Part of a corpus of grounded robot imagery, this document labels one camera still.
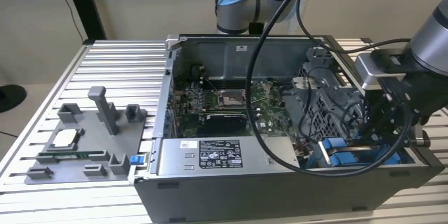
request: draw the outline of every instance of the metal workbench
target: metal workbench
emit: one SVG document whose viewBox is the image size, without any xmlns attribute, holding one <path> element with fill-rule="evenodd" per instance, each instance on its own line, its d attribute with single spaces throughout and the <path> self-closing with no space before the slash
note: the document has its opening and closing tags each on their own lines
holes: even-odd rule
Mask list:
<svg viewBox="0 0 448 224">
<path fill-rule="evenodd" d="M 337 42 L 343 49 L 366 45 L 361 39 Z M 150 223 L 130 182 L 25 185 L 23 173 L 57 125 L 59 105 L 75 102 L 82 110 L 94 109 L 86 98 L 90 86 L 105 86 L 107 101 L 118 109 L 138 103 L 147 111 L 139 152 L 149 150 L 163 63 L 163 41 L 102 40 L 82 46 L 0 162 L 0 223 Z M 430 150 L 448 167 L 445 109 L 430 117 L 425 130 Z M 297 207 L 305 207 L 305 201 Z M 373 212 L 237 223 L 448 223 L 448 169 L 423 187 L 397 193 Z"/>
</svg>

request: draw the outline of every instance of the blue latch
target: blue latch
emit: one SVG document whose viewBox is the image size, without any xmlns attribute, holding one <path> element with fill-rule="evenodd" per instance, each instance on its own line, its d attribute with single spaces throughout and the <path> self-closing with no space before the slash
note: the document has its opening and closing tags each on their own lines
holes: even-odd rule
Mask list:
<svg viewBox="0 0 448 224">
<path fill-rule="evenodd" d="M 141 155 L 133 155 L 129 159 L 129 165 L 142 165 L 145 163 L 145 157 Z"/>
</svg>

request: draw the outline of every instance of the black pole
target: black pole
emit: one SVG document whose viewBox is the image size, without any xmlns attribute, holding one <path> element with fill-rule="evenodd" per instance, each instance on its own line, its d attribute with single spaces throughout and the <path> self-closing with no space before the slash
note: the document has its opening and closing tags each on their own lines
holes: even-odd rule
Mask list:
<svg viewBox="0 0 448 224">
<path fill-rule="evenodd" d="M 73 0 L 87 39 L 106 39 L 94 0 Z"/>
</svg>

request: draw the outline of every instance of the processor chip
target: processor chip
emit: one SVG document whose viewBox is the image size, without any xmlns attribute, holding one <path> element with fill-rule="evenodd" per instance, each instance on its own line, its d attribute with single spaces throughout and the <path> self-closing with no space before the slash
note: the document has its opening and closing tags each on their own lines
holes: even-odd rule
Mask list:
<svg viewBox="0 0 448 224">
<path fill-rule="evenodd" d="M 241 107 L 243 106 L 245 98 L 242 90 L 222 90 L 218 92 L 218 104 L 222 107 Z"/>
</svg>

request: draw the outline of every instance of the power supply label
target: power supply label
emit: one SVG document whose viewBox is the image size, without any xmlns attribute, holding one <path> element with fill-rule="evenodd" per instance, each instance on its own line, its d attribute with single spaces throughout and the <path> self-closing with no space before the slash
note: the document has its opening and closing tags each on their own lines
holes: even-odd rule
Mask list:
<svg viewBox="0 0 448 224">
<path fill-rule="evenodd" d="M 242 167 L 239 140 L 199 141 L 198 152 L 202 169 Z"/>
</svg>

